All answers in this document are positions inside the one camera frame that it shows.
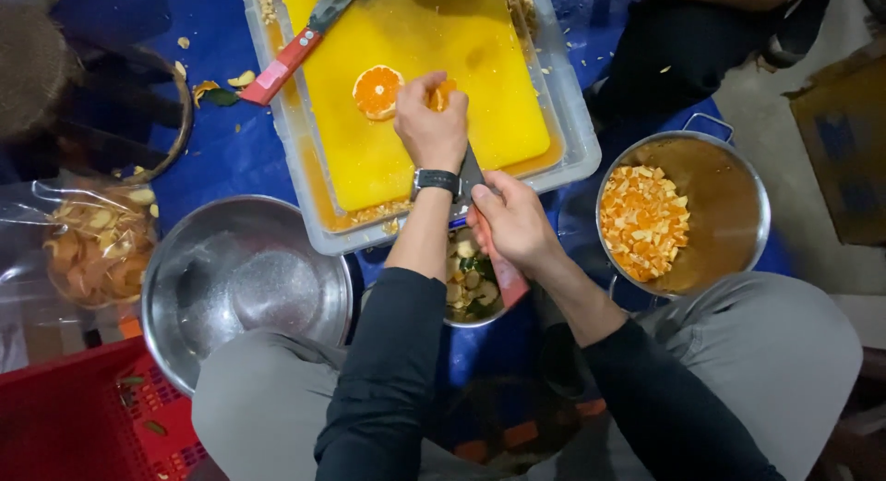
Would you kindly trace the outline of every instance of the clear plastic bag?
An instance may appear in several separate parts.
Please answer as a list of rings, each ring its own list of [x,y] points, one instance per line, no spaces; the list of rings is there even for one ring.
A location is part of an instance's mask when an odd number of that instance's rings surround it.
[[[136,302],[157,242],[155,206],[147,186],[61,178],[0,187],[0,304],[43,325]]]

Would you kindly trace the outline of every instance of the black watch strap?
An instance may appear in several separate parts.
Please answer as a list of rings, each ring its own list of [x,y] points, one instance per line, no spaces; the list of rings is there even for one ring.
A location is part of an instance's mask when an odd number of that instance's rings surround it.
[[[445,188],[452,193],[453,203],[461,195],[461,179],[458,178],[458,175],[455,173],[444,171],[442,169],[416,169],[410,199],[415,201],[415,196],[418,194],[418,191],[426,186]]]

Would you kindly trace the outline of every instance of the hand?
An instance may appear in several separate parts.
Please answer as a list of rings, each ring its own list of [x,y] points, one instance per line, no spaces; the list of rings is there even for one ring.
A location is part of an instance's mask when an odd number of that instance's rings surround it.
[[[476,228],[477,211],[483,213],[499,254],[523,273],[536,278],[545,265],[565,256],[539,197],[528,185],[503,171],[484,171],[483,175],[486,183],[497,188],[502,196],[487,186],[474,185],[471,188],[474,206],[466,218],[468,226],[474,230],[480,249],[487,252],[488,244],[483,243]]]
[[[403,140],[416,168],[444,169],[458,174],[468,148],[468,96],[449,93],[449,107],[430,110],[428,94],[446,79],[445,72],[432,72],[406,83],[397,93],[393,130]]]

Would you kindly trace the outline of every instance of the concrete floor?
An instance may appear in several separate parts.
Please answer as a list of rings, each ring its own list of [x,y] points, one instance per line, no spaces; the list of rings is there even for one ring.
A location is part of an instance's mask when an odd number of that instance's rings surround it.
[[[886,294],[886,250],[845,246],[836,237],[803,140],[781,96],[812,73],[871,41],[861,0],[831,0],[819,39],[796,66],[770,74],[754,64],[734,69],[714,95],[736,146],[766,184],[772,223],[795,275],[830,294]]]

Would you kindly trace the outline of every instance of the red crate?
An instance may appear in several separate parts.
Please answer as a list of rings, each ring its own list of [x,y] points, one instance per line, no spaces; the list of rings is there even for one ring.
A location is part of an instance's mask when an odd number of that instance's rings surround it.
[[[127,376],[144,381],[129,387],[125,406],[118,380]],[[141,337],[0,374],[4,479],[180,481],[205,457],[191,401],[163,378]]]

